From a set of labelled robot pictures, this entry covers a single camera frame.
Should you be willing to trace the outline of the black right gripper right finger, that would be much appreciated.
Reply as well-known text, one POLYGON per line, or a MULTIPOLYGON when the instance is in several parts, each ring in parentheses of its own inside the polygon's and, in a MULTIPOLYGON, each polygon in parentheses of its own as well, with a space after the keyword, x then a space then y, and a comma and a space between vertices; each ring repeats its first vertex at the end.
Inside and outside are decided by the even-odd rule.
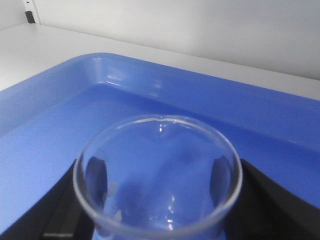
POLYGON ((241 159, 242 186, 213 240, 318 240, 319 208, 300 199, 241 159))

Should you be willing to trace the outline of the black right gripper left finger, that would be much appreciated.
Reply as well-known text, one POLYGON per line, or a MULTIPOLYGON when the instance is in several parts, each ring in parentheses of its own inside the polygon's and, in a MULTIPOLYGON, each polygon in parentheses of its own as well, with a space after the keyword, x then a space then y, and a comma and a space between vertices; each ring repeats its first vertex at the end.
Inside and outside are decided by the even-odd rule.
MULTIPOLYGON (((94 223, 81 207, 72 183, 73 168, 22 217, 1 233, 2 240, 90 240, 94 223)), ((105 205, 106 164, 92 157, 86 167, 88 194, 98 209, 105 205)))

